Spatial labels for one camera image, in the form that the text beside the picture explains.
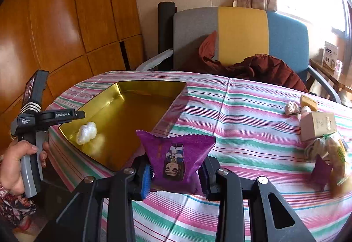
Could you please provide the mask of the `floral sleeve forearm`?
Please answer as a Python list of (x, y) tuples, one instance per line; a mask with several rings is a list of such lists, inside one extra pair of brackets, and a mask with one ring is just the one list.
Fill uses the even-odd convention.
[(4, 218), (13, 228), (27, 230), (32, 222), (31, 216), (37, 207), (32, 200), (22, 194), (15, 196), (1, 186), (1, 218)]

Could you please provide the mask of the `person's left hand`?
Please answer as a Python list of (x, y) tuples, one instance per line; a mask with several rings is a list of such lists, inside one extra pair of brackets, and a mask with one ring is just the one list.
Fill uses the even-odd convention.
[(36, 155), (38, 148), (28, 141), (14, 140), (6, 149), (1, 164), (1, 185), (14, 196), (24, 193), (20, 159), (25, 155)]

